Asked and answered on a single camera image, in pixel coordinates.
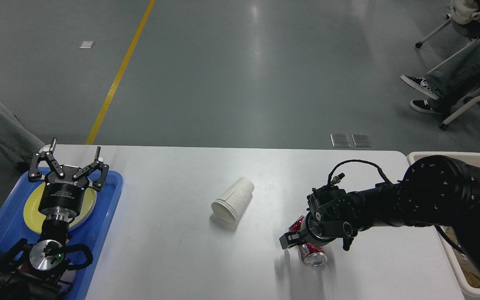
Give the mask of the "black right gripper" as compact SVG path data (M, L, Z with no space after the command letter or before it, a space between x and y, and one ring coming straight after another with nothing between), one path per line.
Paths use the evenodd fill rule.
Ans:
M336 238L319 237L314 231L314 222L311 221L312 215L305 215L300 229L294 232L288 231L279 237L279 243L282 250L290 249L292 247L310 243L312 245L323 247Z

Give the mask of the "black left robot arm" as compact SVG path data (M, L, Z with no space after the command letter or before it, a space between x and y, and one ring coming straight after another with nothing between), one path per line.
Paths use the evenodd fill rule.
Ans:
M97 147L85 167L61 165L54 156L57 139L32 156L29 182L44 182L38 212L45 216L35 243L20 239L0 258L0 300L61 300L74 287L64 275L93 262L85 244L69 245L69 226L80 216L88 190L101 191L109 165Z

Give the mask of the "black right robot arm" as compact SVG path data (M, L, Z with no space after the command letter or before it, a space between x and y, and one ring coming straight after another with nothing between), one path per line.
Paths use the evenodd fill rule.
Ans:
M358 232L375 226L451 227L464 254L480 273L480 167L444 155L423 157L392 183L380 167L382 183L346 192L344 174L332 170L326 185L307 196L308 213L298 229L280 237L282 249L337 238L349 250Z

